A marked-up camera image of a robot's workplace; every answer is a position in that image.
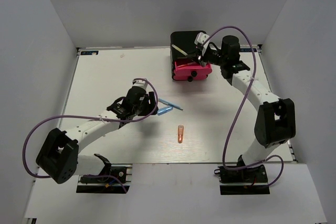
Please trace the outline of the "orange highlighter pen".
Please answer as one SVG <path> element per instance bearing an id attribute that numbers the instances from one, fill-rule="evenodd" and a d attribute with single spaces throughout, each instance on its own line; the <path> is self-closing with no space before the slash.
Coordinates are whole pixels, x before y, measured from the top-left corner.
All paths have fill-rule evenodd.
<path id="1" fill-rule="evenodd" d="M 191 65 L 194 65 L 196 64 L 195 62 L 189 62 L 189 63 L 186 63 L 188 66 L 191 66 Z"/>

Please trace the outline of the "yellow highlighter pen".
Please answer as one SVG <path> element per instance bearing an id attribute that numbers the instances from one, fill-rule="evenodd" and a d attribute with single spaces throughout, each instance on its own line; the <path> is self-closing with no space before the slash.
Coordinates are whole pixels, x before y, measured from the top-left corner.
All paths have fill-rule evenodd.
<path id="1" fill-rule="evenodd" d="M 174 45 L 174 44 L 172 44 L 171 45 L 175 50 L 177 50 L 178 52 L 180 52 L 181 54 L 183 54 L 184 56 L 187 56 L 187 53 L 184 51 L 184 50 L 182 50 L 181 48 L 179 48 L 178 46 L 176 46 L 176 45 Z"/>

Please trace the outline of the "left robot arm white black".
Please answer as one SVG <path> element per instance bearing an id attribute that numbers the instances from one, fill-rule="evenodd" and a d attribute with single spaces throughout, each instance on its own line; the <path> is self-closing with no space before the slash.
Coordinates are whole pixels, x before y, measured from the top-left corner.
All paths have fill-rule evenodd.
<path id="1" fill-rule="evenodd" d="M 117 98 L 96 119 L 68 130 L 51 130 L 37 155 L 36 163 L 56 183 L 62 184 L 73 175 L 104 182 L 111 178 L 111 163 L 100 154 L 82 155 L 94 141 L 135 121 L 157 113 L 158 95 L 147 90 L 147 84 L 136 81 L 126 96 Z"/>

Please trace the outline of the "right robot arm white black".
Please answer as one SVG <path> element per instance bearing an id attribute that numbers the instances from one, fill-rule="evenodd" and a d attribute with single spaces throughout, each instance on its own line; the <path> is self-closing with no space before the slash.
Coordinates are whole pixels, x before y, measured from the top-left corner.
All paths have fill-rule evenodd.
<path id="1" fill-rule="evenodd" d="M 247 182 L 256 175 L 255 167 L 260 166 L 281 144 L 296 134 L 295 104 L 271 93 L 255 77 L 240 59 L 240 43 L 235 36 L 225 36 L 219 50 L 209 46 L 210 36 L 199 32 L 195 38 L 196 50 L 189 58 L 201 66 L 212 64 L 220 67 L 227 82 L 239 90 L 244 101 L 249 101 L 257 111 L 254 126 L 255 139 L 248 150 L 238 159 L 237 175 Z"/>

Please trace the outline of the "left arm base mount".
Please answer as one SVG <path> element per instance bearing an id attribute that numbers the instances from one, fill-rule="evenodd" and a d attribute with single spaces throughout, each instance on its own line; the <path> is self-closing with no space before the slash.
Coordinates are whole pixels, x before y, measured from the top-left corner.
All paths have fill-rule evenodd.
<path id="1" fill-rule="evenodd" d="M 131 186 L 132 165 L 111 165 L 100 175 L 80 176 L 76 193 L 126 194 Z"/>

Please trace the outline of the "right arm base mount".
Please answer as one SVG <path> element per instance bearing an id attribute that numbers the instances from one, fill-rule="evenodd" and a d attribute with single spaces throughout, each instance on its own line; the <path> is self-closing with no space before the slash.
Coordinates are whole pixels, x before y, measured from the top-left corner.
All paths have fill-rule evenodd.
<path id="1" fill-rule="evenodd" d="M 242 170 L 214 170 L 219 178 L 221 195 L 269 195 L 268 177 L 264 165 Z"/>

